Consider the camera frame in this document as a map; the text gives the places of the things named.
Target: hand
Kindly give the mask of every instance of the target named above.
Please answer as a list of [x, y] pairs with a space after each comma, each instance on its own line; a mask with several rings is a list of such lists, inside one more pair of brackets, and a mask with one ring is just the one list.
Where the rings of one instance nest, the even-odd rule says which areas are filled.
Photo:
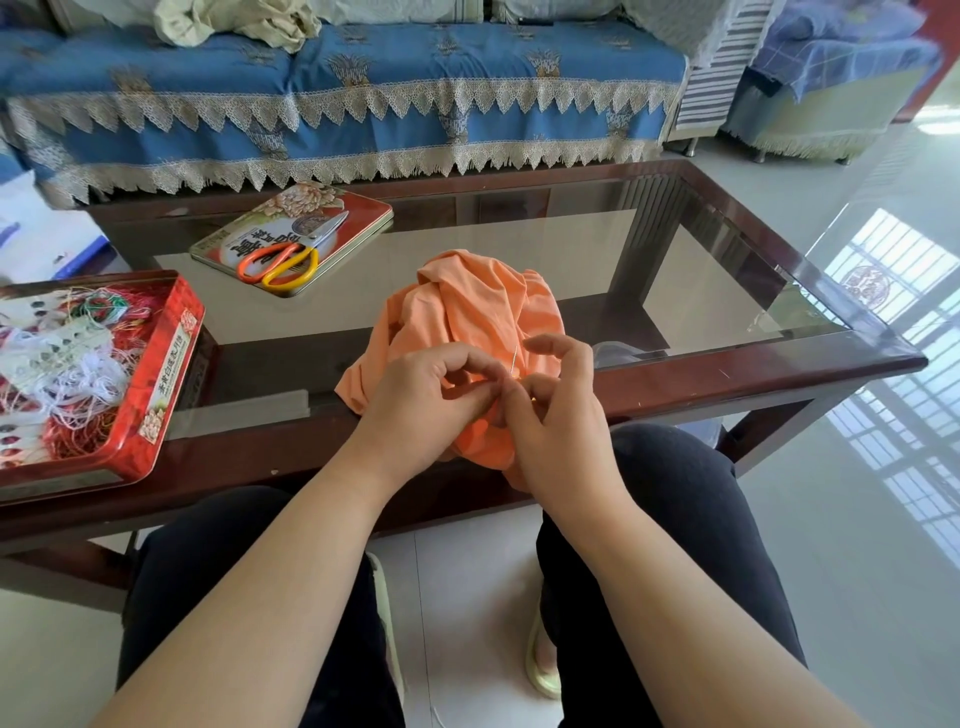
[[[471, 382], [470, 374], [482, 379]], [[503, 364], [467, 344], [405, 354], [387, 367], [337, 459], [371, 475], [389, 499], [491, 408], [506, 378]]]
[[560, 334], [535, 336], [523, 347], [561, 360], [559, 379], [534, 374], [503, 384], [503, 415], [530, 492], [556, 521], [626, 495], [603, 407], [593, 395], [593, 351]]

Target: wooden table frame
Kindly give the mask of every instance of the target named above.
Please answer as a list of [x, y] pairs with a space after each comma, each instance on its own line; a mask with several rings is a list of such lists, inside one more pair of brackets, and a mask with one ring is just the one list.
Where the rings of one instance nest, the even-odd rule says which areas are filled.
[[[745, 473], [860, 386], [922, 369], [926, 359], [835, 281], [686, 160], [474, 173], [349, 185], [380, 199], [556, 184], [680, 176], [731, 220], [770, 266], [791, 275], [850, 327], [801, 339], [653, 360], [596, 373], [612, 423], [677, 424], [747, 412], [718, 449]], [[149, 196], [92, 206], [102, 225], [172, 215], [249, 210], [275, 190]], [[133, 486], [0, 507], [0, 587], [119, 611], [130, 579], [124, 554], [86, 539], [160, 525], [202, 497], [249, 483], [303, 482], [347, 439], [356, 418], [338, 401], [303, 420], [185, 438], [164, 445], [155, 470]], [[230, 458], [223, 458], [224, 452]], [[282, 452], [282, 460], [273, 453]], [[376, 530], [409, 529], [528, 502], [500, 473], [454, 461], [407, 484]]]

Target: right hand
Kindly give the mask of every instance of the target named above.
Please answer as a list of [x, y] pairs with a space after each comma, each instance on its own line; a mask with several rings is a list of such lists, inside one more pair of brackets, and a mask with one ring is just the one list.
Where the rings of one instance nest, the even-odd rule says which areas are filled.
[[503, 382], [503, 416], [530, 492], [554, 520], [626, 495], [593, 395], [592, 349], [561, 334], [534, 336], [523, 348], [561, 360], [559, 379], [533, 374]]

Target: black pants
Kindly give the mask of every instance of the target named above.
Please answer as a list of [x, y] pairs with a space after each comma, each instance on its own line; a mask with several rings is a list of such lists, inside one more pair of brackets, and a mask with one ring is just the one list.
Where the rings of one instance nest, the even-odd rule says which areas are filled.
[[[613, 435], [631, 495], [740, 606], [804, 660], [780, 579], [764, 550], [730, 461], [678, 429], [628, 425]], [[125, 614], [118, 685], [162, 642], [263, 532], [290, 496], [241, 488], [209, 498], [150, 535]], [[540, 606], [558, 648], [564, 726], [660, 725], [613, 627], [596, 580], [546, 515], [537, 538]], [[521, 660], [523, 645], [517, 646]], [[401, 726], [363, 559], [302, 728]]]

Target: white thread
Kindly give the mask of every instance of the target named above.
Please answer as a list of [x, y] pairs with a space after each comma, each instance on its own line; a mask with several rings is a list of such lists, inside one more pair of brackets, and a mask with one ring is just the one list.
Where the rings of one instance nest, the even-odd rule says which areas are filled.
[[[19, 328], [4, 342], [5, 349], [14, 351], [37, 351], [45, 346], [42, 335]], [[143, 351], [143, 346], [115, 350], [110, 342], [83, 353], [64, 369], [40, 371], [19, 388], [4, 387], [0, 407], [5, 412], [37, 407], [69, 429], [83, 429], [94, 417], [120, 404]]]

